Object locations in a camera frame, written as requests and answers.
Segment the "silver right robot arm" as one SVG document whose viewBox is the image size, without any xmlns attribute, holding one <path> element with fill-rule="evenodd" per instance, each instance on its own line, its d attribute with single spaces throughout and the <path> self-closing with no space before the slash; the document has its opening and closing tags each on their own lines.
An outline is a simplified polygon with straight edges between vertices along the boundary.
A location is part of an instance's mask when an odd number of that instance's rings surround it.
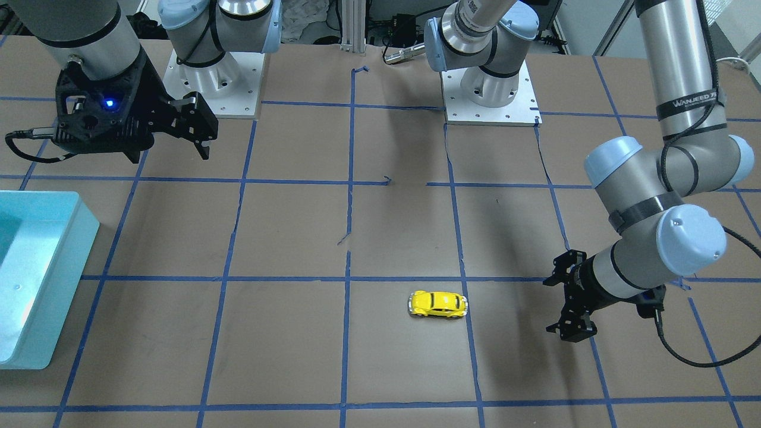
<svg viewBox="0 0 761 428">
<path fill-rule="evenodd" d="M 234 54 L 276 52 L 282 33 L 280 1 L 160 1 L 184 87 L 174 96 L 117 1 L 8 5 L 61 69 L 55 125 L 5 135 L 13 154 L 37 163 L 93 153 L 137 163 L 155 133 L 190 141 L 208 159 L 219 130 L 209 100 L 245 90 Z"/>
</svg>

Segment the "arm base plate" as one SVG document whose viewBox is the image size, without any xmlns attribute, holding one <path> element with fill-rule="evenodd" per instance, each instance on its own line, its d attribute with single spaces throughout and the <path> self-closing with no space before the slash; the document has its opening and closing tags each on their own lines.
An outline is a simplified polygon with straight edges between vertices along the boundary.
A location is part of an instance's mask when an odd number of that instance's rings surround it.
<svg viewBox="0 0 761 428">
<path fill-rule="evenodd" d="M 543 124 L 525 62 L 508 78 L 487 75 L 479 67 L 443 71 L 441 89 L 449 125 Z"/>
<path fill-rule="evenodd" d="M 218 118 L 256 119 L 267 59 L 260 52 L 227 52 L 215 65 L 194 68 L 177 64 L 173 51 L 163 84 L 175 99 L 201 93 Z"/>
</svg>

